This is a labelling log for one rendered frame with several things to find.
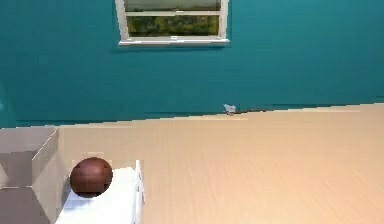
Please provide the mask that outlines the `white framed window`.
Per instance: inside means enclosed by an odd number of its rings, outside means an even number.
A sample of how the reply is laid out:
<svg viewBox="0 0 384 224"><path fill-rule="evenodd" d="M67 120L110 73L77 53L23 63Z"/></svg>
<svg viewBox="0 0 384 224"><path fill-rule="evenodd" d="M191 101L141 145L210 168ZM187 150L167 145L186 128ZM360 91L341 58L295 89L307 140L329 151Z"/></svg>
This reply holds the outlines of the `white framed window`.
<svg viewBox="0 0 384 224"><path fill-rule="evenodd" d="M229 43L230 0L114 0L120 46Z"/></svg>

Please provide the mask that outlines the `brown basketball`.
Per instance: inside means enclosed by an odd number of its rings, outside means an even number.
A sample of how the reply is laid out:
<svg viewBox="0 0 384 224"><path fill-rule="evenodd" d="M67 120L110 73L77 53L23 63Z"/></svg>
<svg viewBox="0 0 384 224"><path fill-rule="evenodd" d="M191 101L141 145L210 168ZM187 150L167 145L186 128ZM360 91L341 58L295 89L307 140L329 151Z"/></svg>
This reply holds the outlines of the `brown basketball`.
<svg viewBox="0 0 384 224"><path fill-rule="evenodd" d="M71 190L83 198L94 198L105 193L112 179L111 165L99 157L83 159L74 166L69 177Z"/></svg>

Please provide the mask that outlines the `grey cardboard box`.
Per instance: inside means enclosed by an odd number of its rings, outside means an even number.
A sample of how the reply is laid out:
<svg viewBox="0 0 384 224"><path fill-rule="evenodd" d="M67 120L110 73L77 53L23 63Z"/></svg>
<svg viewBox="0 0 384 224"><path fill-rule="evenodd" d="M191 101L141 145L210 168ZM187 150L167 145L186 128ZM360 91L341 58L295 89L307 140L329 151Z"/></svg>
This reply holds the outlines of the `grey cardboard box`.
<svg viewBox="0 0 384 224"><path fill-rule="evenodd" d="M67 171L54 126L0 129L0 224L55 224Z"/></svg>

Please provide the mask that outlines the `white chest of drawers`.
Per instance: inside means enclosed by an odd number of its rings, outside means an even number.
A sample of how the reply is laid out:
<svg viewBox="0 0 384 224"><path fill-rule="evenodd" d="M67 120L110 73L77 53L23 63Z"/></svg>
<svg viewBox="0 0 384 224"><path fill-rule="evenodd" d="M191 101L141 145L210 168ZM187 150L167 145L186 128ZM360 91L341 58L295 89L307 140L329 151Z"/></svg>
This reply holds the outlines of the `white chest of drawers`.
<svg viewBox="0 0 384 224"><path fill-rule="evenodd" d="M70 190L55 224L141 224L145 188L140 160L113 170L111 186L100 196L84 198Z"/></svg>

